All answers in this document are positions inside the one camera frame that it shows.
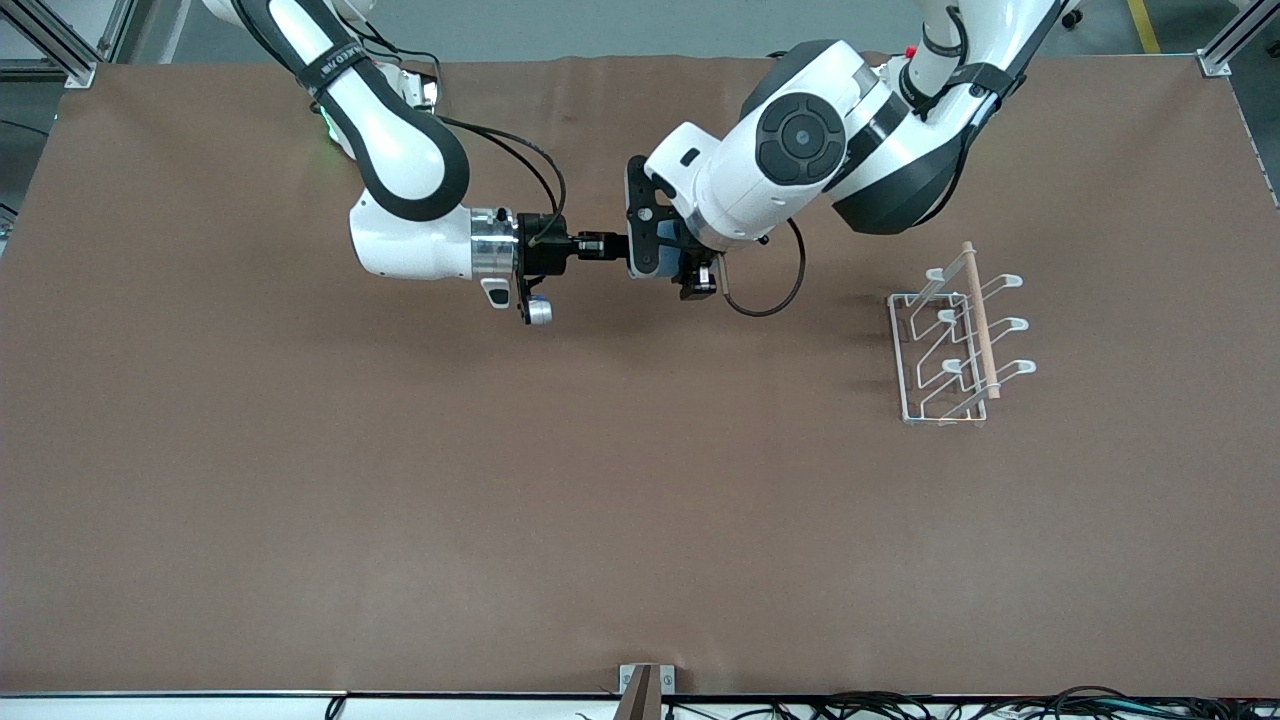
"yellow floor line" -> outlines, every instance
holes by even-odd
[[[1129,14],[1133,15],[1133,27],[1138,28],[1138,40],[1142,41],[1142,51],[1158,55],[1160,41],[1156,40],[1156,28],[1151,27],[1151,15],[1147,13],[1147,4],[1143,0],[1129,0]]]

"brown tabletop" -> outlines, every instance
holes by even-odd
[[[767,68],[451,65],[444,111],[621,231],[627,158]],[[465,142],[468,204],[544,208]],[[366,274],[358,191],[274,67],[68,94],[0,261],[0,688],[1280,694],[1280,217],[1190,58],[1037,61],[937,220],[801,213],[765,320],[575,263],[526,328]],[[966,240],[1041,369],[909,428],[883,299]]]

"silver cylinder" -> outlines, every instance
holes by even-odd
[[[707,218],[703,217],[701,208],[694,209],[694,211],[690,213],[687,218],[685,218],[685,227],[687,227],[689,232],[698,238],[698,242],[703,243],[705,247],[710,250],[714,250],[716,252],[728,252],[730,250],[756,241],[756,238],[754,237],[748,238],[744,236],[739,238],[732,238],[721,234],[716,228],[710,225],[710,223],[707,222]]]
[[[552,324],[552,301],[547,300],[545,295],[530,295],[527,310],[529,310],[529,324],[531,325]]]
[[[506,208],[471,209],[471,272],[475,277],[511,277],[516,272],[516,215]]]

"black cable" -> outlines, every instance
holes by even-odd
[[[675,710],[675,708],[677,708],[677,707],[678,707],[680,710],[686,710],[686,711],[689,711],[689,712],[692,712],[694,715],[700,715],[700,716],[703,716],[703,717],[707,717],[708,720],[721,720],[719,717],[717,717],[717,716],[712,715],[710,712],[704,712],[704,711],[701,711],[701,710],[698,710],[696,707],[689,707],[687,705],[680,705],[678,702],[672,702],[672,703],[671,703],[671,708],[672,708],[672,710]]]
[[[524,155],[521,155],[518,150],[516,150],[515,147],[507,145],[498,136],[489,135],[488,132],[481,131],[481,129],[472,129],[472,128],[462,128],[462,129],[474,132],[475,135],[477,135],[477,136],[488,140],[489,142],[497,145],[498,147],[502,147],[503,151],[506,151],[508,155],[511,155],[516,160],[520,160],[520,164],[524,165],[525,169],[527,169],[530,173],[532,173],[532,176],[535,178],[538,178],[538,183],[543,186],[543,192],[547,193],[547,200],[552,204],[552,213],[556,211],[556,208],[557,208],[556,193],[552,192],[552,186],[550,186],[550,183],[547,182],[547,177],[543,174],[541,170],[539,170],[538,168],[535,168],[534,164],[529,161],[529,158],[525,158]]]
[[[904,710],[910,706],[919,710],[920,717],[915,717]],[[841,711],[841,717],[847,719],[858,712],[869,712],[887,720],[934,720],[929,708],[918,698],[899,693],[886,692],[851,692],[837,693],[827,698],[827,707]],[[955,712],[948,712],[947,719]]]
[[[369,53],[370,55],[374,55],[375,58],[385,58],[388,60],[396,60],[397,63],[404,61],[404,58],[401,58],[399,55],[396,55],[394,53],[383,51],[383,50],[374,50],[372,47],[365,47],[365,53]]]
[[[947,17],[956,26],[956,33],[960,36],[960,61],[956,67],[961,67],[969,61],[969,31],[964,28],[964,20],[960,19],[960,8],[955,5],[947,6]]]
[[[342,715],[342,708],[347,707],[347,696],[340,694],[329,701],[329,706],[324,710],[324,720],[338,720]]]
[[[246,31],[248,31],[250,37],[252,37],[262,47],[262,50],[266,50],[266,54],[270,55],[271,59],[288,68],[289,64],[284,60],[284,56],[271,47],[271,44],[266,40],[266,36],[262,35],[262,31],[259,29],[259,27],[253,24],[252,18],[250,18],[248,14],[241,9],[239,3],[232,3],[232,8],[236,10],[236,17],[241,19],[241,24],[244,26]]]
[[[1023,716],[1021,720],[1060,720],[1065,717],[1121,720],[1130,716],[1160,720],[1243,720],[1238,717],[1240,706],[1233,701],[1213,698],[1155,698],[1148,702],[1098,685],[1080,685],[1048,697],[1023,697],[991,702],[982,706],[978,714],[969,720],[980,720],[1004,708],[1012,708],[1018,712],[1036,710]],[[1176,712],[1175,708],[1183,708],[1187,714]],[[952,717],[954,714],[955,708],[947,714],[947,717]]]
[[[1280,701],[1276,700],[1252,700],[1245,702],[1239,702],[1235,705],[1235,710],[1230,715],[1230,720],[1257,720],[1262,717],[1262,710],[1270,710],[1268,717],[1280,717]]]
[[[539,147],[536,143],[525,140],[524,137],[520,137],[518,135],[512,135],[506,131],[477,126],[472,123],[465,123],[462,120],[456,120],[453,118],[447,118],[444,115],[436,115],[436,118],[439,118],[440,122],[447,126],[453,126],[471,132],[484,132],[489,135],[495,135],[498,137],[509,140],[512,142],[518,142],[520,145],[524,145],[525,147],[532,150],[534,152],[538,152],[543,158],[543,160],[545,160],[548,165],[550,165],[552,172],[556,173],[556,181],[559,183],[559,201],[553,202],[554,213],[552,215],[550,222],[547,223],[547,225],[544,225],[543,229],[538,231],[538,234],[535,234],[530,240],[531,243],[536,245],[538,241],[541,240],[541,237],[547,234],[556,225],[556,223],[559,222],[561,218],[564,217],[564,201],[568,197],[568,187],[564,182],[564,173],[561,170],[559,165],[556,163],[556,159],[552,158],[549,152]]]
[[[733,301],[733,297],[730,295],[728,283],[726,282],[724,301],[728,302],[730,307],[737,310],[739,313],[746,315],[748,318],[768,318],[769,315],[777,315],[778,313],[786,310],[787,305],[791,305],[791,301],[795,300],[796,295],[800,293],[800,286],[804,284],[804,270],[805,265],[808,264],[808,258],[805,258],[805,251],[804,251],[804,234],[800,233],[800,225],[797,225],[796,222],[792,220],[791,218],[787,218],[787,224],[791,225],[791,232],[794,232],[796,236],[796,250],[800,251],[800,265],[796,268],[796,283],[791,286],[791,292],[787,293],[786,299],[783,299],[782,302],[778,302],[777,305],[769,307],[768,310],[748,310],[746,307],[742,307],[741,305]]]
[[[45,132],[45,131],[40,129],[40,128],[33,128],[33,127],[31,127],[31,126],[28,126],[28,124],[23,124],[23,123],[15,123],[15,122],[13,122],[13,120],[5,120],[5,119],[3,119],[3,118],[0,118],[0,124],[6,124],[6,126],[12,126],[12,127],[15,127],[15,128],[22,128],[22,129],[26,129],[26,131],[31,131],[31,132],[33,132],[33,133],[37,133],[37,135],[42,135],[42,136],[45,136],[45,137],[49,137],[49,133],[47,133],[47,132]]]
[[[739,712],[737,715],[735,715],[730,720],[742,720],[744,717],[753,717],[755,715],[764,715],[765,712],[768,712],[771,716],[772,715],[777,715],[777,708],[773,707],[773,706],[769,706],[769,707],[758,707],[755,710],[748,710],[746,712]]]
[[[347,26],[347,28],[351,29],[351,32],[355,32],[356,37],[364,40],[365,42],[374,42],[376,45],[381,45],[383,47],[389,50],[392,56],[396,58],[396,60],[403,60],[401,55],[412,55],[416,58],[426,58],[431,60],[431,64],[435,67],[435,77],[438,81],[440,79],[440,58],[435,53],[428,53],[426,50],[406,50],[396,45],[394,42],[387,40],[387,36],[384,36],[381,31],[374,27],[374,23],[369,22],[365,18],[361,18],[361,22],[365,24],[365,28],[367,29],[360,29],[358,27],[352,24],[351,20],[342,17],[342,13],[338,13],[338,19],[342,20],[342,24]],[[365,50],[374,54],[387,55],[385,53],[370,50],[367,45],[365,46]]]
[[[938,213],[942,211],[943,208],[947,206],[947,202],[951,202],[951,196],[955,195],[956,186],[960,184],[960,176],[964,173],[965,160],[969,159],[969,147],[972,145],[973,136],[974,136],[973,127],[972,126],[966,127],[963,135],[960,136],[960,155],[956,156],[956,169],[955,173],[952,173],[951,176],[951,184],[947,186],[947,191],[942,193],[942,199],[933,205],[932,210],[925,213],[924,217],[920,218],[919,220],[911,223],[913,228],[923,225],[924,223],[932,220],[938,215]]]

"black strap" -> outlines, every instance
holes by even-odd
[[[925,102],[933,100],[932,95],[927,95],[911,81],[911,64],[908,63],[902,65],[902,72],[897,76],[897,87],[902,91],[902,97],[911,104],[913,110],[919,110]]]
[[[929,37],[928,31],[923,27],[920,28],[920,40],[924,42],[924,46],[929,50],[929,53],[933,53],[940,58],[959,58],[964,55],[963,42],[960,45],[938,45],[932,37]]]
[[[989,63],[970,63],[956,68],[951,73],[951,77],[947,78],[947,82],[942,83],[942,90],[956,85],[973,83],[1004,99],[1021,85],[1021,82],[1023,78],[1014,77]]]
[[[311,97],[319,97],[333,81],[347,68],[367,59],[365,49],[360,42],[352,41],[347,45],[335,45],[328,53],[320,55],[298,73],[298,82],[307,88]]]
[[[849,137],[844,164],[822,191],[829,191],[852,174],[863,164],[863,160],[867,160],[877,147],[884,143],[884,138],[893,135],[893,131],[902,124],[909,114],[911,114],[911,109],[908,104],[897,95],[890,95],[888,100],[872,115],[870,122]]]
[[[933,110],[933,108],[937,106],[937,104],[947,94],[947,90],[957,85],[973,85],[974,87],[980,87],[982,90],[995,94],[996,109],[998,110],[1004,99],[1012,95],[1012,92],[1018,90],[1025,79],[1027,76],[1011,76],[989,63],[970,63],[968,65],[960,65],[951,73],[947,82],[942,83],[942,88],[938,90],[937,95],[916,108],[916,113],[919,113],[920,117],[928,117],[929,110]]]

